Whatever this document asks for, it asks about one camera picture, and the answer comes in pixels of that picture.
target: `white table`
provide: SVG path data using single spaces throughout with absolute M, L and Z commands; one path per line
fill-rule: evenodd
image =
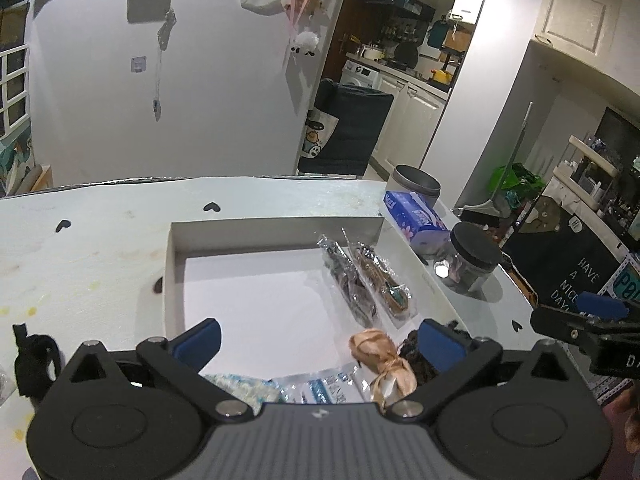
M 87 339 L 100 339 L 111 350 L 132 349 L 162 333 L 161 295 L 152 289 L 162 276 L 173 221 L 376 216 L 384 187 L 366 180 L 198 178 L 0 200 L 0 365 L 12 373 L 14 323 L 52 335 L 67 356 Z M 209 202 L 220 212 L 203 211 Z M 63 219 L 71 226 L 56 232 Z M 446 216 L 445 222 L 453 221 Z M 488 282 L 488 301 L 443 288 L 472 335 L 530 348 L 539 337 L 528 325 L 529 305 L 501 270 L 496 276 Z M 518 337 L 511 319 L 524 327 Z M 32 416 L 31 404 L 17 392 L 0 406 L 3 479 L 20 480 L 30 467 L 24 434 Z

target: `purple tissue package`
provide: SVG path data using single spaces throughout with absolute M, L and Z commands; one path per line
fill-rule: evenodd
M 385 205 L 416 254 L 434 254 L 447 241 L 449 230 L 417 193 L 387 191 Z

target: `black chair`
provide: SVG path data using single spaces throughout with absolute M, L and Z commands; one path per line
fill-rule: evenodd
M 298 171 L 363 176 L 393 100 L 379 90 L 322 79 L 315 106 L 338 124 L 318 156 L 300 157 Z

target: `blue pad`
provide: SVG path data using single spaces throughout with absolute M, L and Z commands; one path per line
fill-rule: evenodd
M 622 300 L 599 296 L 592 292 L 581 292 L 575 299 L 578 312 L 598 316 L 604 321 L 619 321 L 629 315 L 629 309 Z
M 425 319 L 418 327 L 418 350 L 440 372 L 445 372 L 466 357 L 466 346 L 447 335 L 449 329 Z
M 206 319 L 174 340 L 172 355 L 199 372 L 220 351 L 222 330 L 215 319 Z

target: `mop handle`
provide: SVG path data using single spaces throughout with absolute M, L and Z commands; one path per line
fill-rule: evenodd
M 498 185 L 495 187 L 494 192 L 491 194 L 491 198 L 489 200 L 493 200 L 498 195 L 498 192 L 500 191 L 500 188 L 502 188 L 502 184 L 504 183 L 504 180 L 507 178 L 507 173 L 509 173 L 509 170 L 511 169 L 511 165 L 513 164 L 513 161 L 516 158 L 516 154 L 520 149 L 520 145 L 522 144 L 522 139 L 524 139 L 524 135 L 527 133 L 527 123 L 529 122 L 529 114 L 531 113 L 532 106 L 533 106 L 533 101 L 529 103 L 529 108 L 527 108 L 527 113 L 524 115 L 524 120 L 522 121 L 522 126 L 520 127 L 520 136 L 518 137 L 516 145 L 514 146 L 513 151 L 511 152 L 511 156 L 509 157 L 509 161 L 507 162 L 507 165 L 504 167 L 504 171 L 502 172 L 502 176 L 498 181 Z

